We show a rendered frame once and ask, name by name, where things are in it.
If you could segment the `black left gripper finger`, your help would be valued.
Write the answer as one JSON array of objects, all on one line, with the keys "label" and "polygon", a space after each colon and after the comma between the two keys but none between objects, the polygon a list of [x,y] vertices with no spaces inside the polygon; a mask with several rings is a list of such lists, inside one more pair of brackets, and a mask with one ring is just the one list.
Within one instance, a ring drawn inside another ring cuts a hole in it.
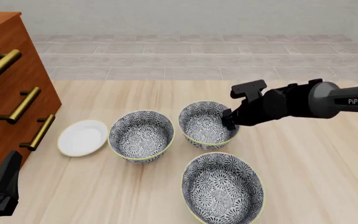
[{"label": "black left gripper finger", "polygon": [[0,190],[17,190],[22,156],[11,151],[0,165]]}]

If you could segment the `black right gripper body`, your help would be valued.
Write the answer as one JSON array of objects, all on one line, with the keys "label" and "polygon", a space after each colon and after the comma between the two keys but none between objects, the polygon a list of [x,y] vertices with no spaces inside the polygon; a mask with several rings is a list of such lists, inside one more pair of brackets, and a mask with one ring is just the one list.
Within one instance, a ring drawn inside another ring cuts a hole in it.
[{"label": "black right gripper body", "polygon": [[236,130],[236,125],[233,121],[231,109],[227,109],[223,111],[222,124],[229,131]]}]

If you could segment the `black-white patterned bowl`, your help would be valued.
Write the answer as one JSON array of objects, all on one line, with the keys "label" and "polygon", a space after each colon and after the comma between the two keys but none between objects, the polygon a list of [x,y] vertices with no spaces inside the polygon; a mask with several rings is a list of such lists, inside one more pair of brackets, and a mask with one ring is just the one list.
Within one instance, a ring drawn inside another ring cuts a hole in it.
[{"label": "black-white patterned bowl", "polygon": [[191,160],[181,178],[181,193],[187,209],[202,224],[254,224],[265,202],[257,173],[225,152]]},{"label": "black-white patterned bowl", "polygon": [[150,164],[166,153],[174,137],[174,126],[165,115],[139,110],[123,115],[112,125],[108,143],[127,162]]},{"label": "black-white patterned bowl", "polygon": [[215,101],[197,101],[185,106],[178,116],[178,124],[187,141],[205,151],[220,149],[237,136],[240,127],[228,130],[221,121],[228,107]]}]

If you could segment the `white plate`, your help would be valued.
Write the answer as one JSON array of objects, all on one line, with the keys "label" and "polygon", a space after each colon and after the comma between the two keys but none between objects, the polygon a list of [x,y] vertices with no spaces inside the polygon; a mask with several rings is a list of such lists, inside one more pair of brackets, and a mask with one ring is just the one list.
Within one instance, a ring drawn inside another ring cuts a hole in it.
[{"label": "white plate", "polygon": [[57,148],[65,156],[87,156],[100,149],[107,138],[108,127],[105,123],[87,119],[65,128],[58,137]]}]

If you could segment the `wooden cabinet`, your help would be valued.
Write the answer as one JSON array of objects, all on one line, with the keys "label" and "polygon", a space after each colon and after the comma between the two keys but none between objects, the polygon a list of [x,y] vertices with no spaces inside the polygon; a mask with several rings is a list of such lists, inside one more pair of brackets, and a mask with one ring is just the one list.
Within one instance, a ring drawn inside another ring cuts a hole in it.
[{"label": "wooden cabinet", "polygon": [[0,55],[18,50],[22,56],[0,74],[0,115],[10,115],[25,98],[22,91],[40,88],[40,94],[16,124],[0,121],[0,164],[11,151],[24,159],[31,151],[20,143],[31,142],[42,126],[38,119],[55,115],[62,105],[51,79],[27,33],[19,12],[0,12]]}]

